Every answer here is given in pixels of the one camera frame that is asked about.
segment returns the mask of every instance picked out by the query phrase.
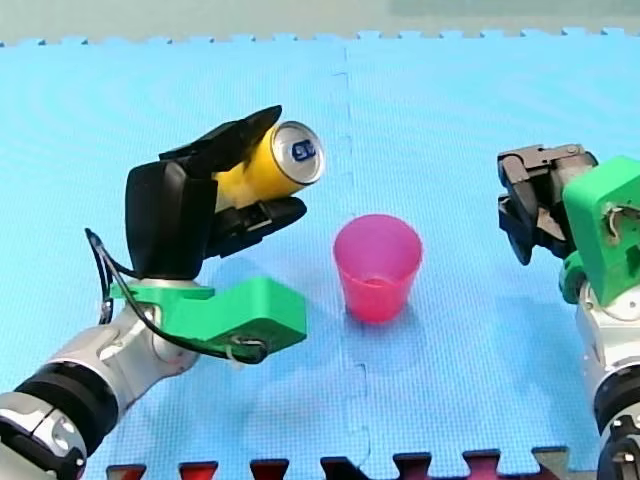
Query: robotic hand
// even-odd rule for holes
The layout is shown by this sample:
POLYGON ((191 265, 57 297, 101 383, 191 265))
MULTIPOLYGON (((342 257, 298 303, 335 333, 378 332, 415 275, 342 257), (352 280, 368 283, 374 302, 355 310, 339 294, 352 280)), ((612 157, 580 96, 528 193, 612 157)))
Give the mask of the robotic hand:
POLYGON ((102 286, 98 325, 0 394, 0 480, 78 479, 132 405, 201 354, 257 364, 304 340, 298 293, 268 278, 224 292, 194 282, 205 259, 255 245, 306 213, 289 195, 321 176, 322 148, 304 125, 276 125, 281 111, 220 125, 129 172, 133 268, 86 230, 102 286), (114 298, 125 300, 115 318, 114 298))
POLYGON ((523 265, 561 258, 601 434, 598 479, 640 479, 640 163, 598 164, 580 145, 498 155, 500 228, 523 265))

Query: pink cup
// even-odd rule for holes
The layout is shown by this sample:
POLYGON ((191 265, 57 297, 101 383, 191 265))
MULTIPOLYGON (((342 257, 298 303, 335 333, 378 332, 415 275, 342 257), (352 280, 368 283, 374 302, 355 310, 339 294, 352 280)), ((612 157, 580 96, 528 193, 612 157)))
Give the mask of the pink cup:
POLYGON ((422 261, 422 242, 405 222, 365 215, 349 222, 333 245, 347 309, 366 323, 398 315, 422 261))

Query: puzzle mat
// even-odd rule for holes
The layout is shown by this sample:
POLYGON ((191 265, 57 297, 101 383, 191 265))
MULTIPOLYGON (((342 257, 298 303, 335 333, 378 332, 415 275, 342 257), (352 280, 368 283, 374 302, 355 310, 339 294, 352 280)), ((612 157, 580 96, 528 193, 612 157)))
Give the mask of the puzzle mat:
POLYGON ((300 194, 302 221, 209 261, 199 281, 222 289, 268 274, 300 290, 309 339, 258 367, 203 358, 158 384, 85 477, 145 464, 145 478, 173 479, 182 462, 215 461, 216 479, 240 480, 252 460, 282 458, 286 478, 309 479, 340 456, 384 479, 398 475, 394 455, 416 452, 432 456, 431 476, 452 477, 469 473, 465 452, 486 450, 512 475, 537 472, 532 449, 556 446, 570 468, 595 468, 560 263, 537 251, 521 267, 497 227, 500 151, 582 142, 601 160, 640 157, 640 38, 564 33, 0 49, 0 389, 97 321, 82 229, 128 263, 128 170, 280 103, 323 139, 327 174, 300 194), (409 307, 377 329, 344 314, 331 260, 341 226, 370 212, 405 219, 426 247, 409 307))

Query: green 3d-printed part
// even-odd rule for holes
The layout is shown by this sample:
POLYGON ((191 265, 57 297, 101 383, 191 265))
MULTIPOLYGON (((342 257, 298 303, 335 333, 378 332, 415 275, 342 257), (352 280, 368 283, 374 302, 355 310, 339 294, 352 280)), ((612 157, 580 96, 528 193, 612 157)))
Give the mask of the green 3d-printed part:
POLYGON ((563 268, 560 270, 560 291, 565 302, 577 305, 580 287, 585 280, 586 275, 580 253, 573 252, 565 259, 563 268))
MULTIPOLYGON (((304 297, 266 277, 215 294, 205 287, 132 284, 129 288, 138 302, 159 308, 163 332, 212 352, 224 352, 233 344, 232 337, 240 337, 261 340, 271 354, 307 335, 304 297)), ((122 298, 117 286, 112 294, 122 298)))
POLYGON ((620 156, 602 163, 569 183, 563 200, 577 248, 569 268, 565 262, 563 293, 575 292, 570 282, 584 274, 608 305, 640 283, 640 162, 620 156))

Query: can top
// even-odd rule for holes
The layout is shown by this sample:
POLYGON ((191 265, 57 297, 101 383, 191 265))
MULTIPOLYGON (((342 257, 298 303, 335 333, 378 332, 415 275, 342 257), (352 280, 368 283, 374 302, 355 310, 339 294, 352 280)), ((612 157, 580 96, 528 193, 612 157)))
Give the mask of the can top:
POLYGON ((311 185, 324 173, 325 156, 320 139, 306 125, 284 122, 271 139, 276 164, 292 181, 311 185))

